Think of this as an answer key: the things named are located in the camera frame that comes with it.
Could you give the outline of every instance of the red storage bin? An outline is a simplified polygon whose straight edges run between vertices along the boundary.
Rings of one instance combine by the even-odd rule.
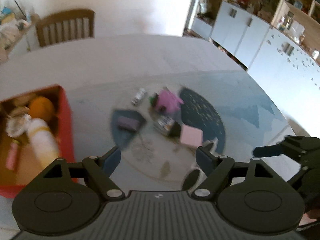
[[[15,98],[30,93],[44,96],[53,103],[56,116],[48,125],[57,140],[60,155],[65,158],[68,163],[74,162],[71,109],[66,93],[61,86],[54,85],[29,91],[0,103],[4,110],[9,113],[14,109],[13,100]],[[5,132],[5,127],[6,116],[2,113],[0,116],[0,195],[14,198],[25,185],[42,171],[42,168],[28,143],[28,138],[25,133],[18,138],[18,141],[21,142],[21,151],[16,172],[10,171],[5,167],[10,143],[12,142],[12,138]]]

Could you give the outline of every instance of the white logo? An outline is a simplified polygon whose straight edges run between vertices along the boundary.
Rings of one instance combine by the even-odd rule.
[[[162,195],[162,194],[158,194],[158,195],[155,195],[155,197],[156,197],[157,199],[160,199],[160,198],[163,198],[163,195]]]

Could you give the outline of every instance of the white wall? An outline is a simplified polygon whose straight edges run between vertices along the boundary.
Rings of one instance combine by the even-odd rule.
[[[5,5],[9,0],[0,0]],[[191,0],[17,0],[44,17],[69,8],[96,12],[95,35],[128,33],[182,35]]]

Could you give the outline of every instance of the wooden chair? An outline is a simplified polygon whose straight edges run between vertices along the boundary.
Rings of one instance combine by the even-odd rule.
[[[40,47],[93,36],[94,11],[75,9],[52,14],[37,23]]]

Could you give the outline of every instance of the pink plush toy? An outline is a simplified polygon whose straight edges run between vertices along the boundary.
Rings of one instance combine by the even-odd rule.
[[[161,112],[164,110],[165,114],[174,114],[180,110],[180,105],[183,104],[183,100],[177,97],[169,90],[162,90],[158,95],[155,110]]]

